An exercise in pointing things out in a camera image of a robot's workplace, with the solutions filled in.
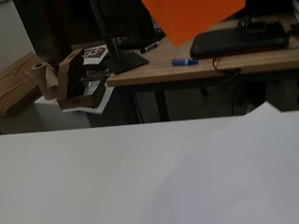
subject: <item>orange paper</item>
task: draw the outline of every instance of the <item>orange paper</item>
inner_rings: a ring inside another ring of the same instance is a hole
[[[246,0],[143,0],[172,43],[179,46],[245,6]]]

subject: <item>floor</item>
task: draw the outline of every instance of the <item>floor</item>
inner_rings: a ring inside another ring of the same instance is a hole
[[[208,91],[208,97],[203,97],[199,89],[167,91],[165,95],[170,119],[206,119],[231,116],[234,88],[224,90],[213,87],[208,88]],[[242,93],[242,90],[238,90],[235,99],[239,99]],[[296,80],[267,83],[267,101],[281,111],[299,110],[297,94]],[[159,121],[153,93],[139,93],[137,101],[146,123]],[[247,110],[247,103],[239,104],[235,102],[234,114],[236,116],[246,114]]]
[[[234,88],[208,88],[208,97],[203,97],[199,89],[167,91],[166,101],[171,120],[207,119],[232,116],[232,99]],[[239,88],[235,97],[235,116],[247,113],[248,104],[240,104],[242,96]],[[281,111],[299,110],[297,103],[298,87],[296,80],[267,83],[266,98],[269,103]],[[159,122],[159,114],[154,93],[138,93],[136,95],[140,112],[145,123]],[[107,110],[103,115],[87,115],[91,127],[125,125],[125,117],[117,93],[113,94]],[[34,106],[28,106],[22,113],[11,119],[0,119],[0,132],[31,133],[45,132]]]

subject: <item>cardboard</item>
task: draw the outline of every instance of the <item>cardboard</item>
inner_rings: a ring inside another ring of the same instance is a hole
[[[82,77],[86,77],[83,51],[74,50],[59,64],[57,103],[63,110],[97,106],[105,93],[105,80],[102,80],[93,94],[84,95],[83,83],[80,81]]]
[[[0,72],[0,118],[17,114],[40,96],[30,69],[36,63],[43,62],[30,52]]]
[[[176,46],[208,30],[245,6],[245,0],[143,0]]]

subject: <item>desk leg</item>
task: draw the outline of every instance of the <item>desk leg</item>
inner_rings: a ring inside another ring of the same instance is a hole
[[[164,91],[156,91],[156,102],[158,106],[158,111],[160,115],[160,121],[169,121],[168,109],[167,109],[167,101],[165,98]]]
[[[137,113],[134,93],[123,88],[118,89],[118,93],[121,100],[121,107],[124,113],[127,124],[138,124],[140,123],[139,116]]]

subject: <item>wooden desk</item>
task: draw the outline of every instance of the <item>wooden desk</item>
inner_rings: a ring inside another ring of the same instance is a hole
[[[291,29],[291,23],[295,23],[293,15],[256,19],[256,21],[258,20],[281,21],[286,31]],[[236,27],[236,25],[237,21],[225,21],[215,25],[209,31],[227,29]],[[118,87],[130,92],[156,91],[160,116],[163,120],[167,120],[167,111],[164,111],[166,110],[166,106],[164,105],[164,90],[172,90],[179,87],[186,88],[188,81],[198,86],[203,84],[204,81],[217,79],[219,82],[225,77],[223,73],[215,71],[212,64],[213,59],[201,60],[197,66],[173,67],[171,64],[172,59],[190,58],[191,45],[192,40],[176,48],[172,46],[169,39],[165,38],[161,41],[161,45],[157,49],[142,55],[149,60],[149,64],[118,76],[111,76],[107,80],[107,84],[108,86]],[[299,69],[299,42],[294,37],[291,37],[290,45],[287,49],[222,57],[217,66],[220,69],[241,68],[241,75],[278,75],[279,73],[281,76],[281,72],[285,74],[286,70],[292,71]],[[134,103],[133,100],[127,98],[126,104],[130,101],[132,104]]]

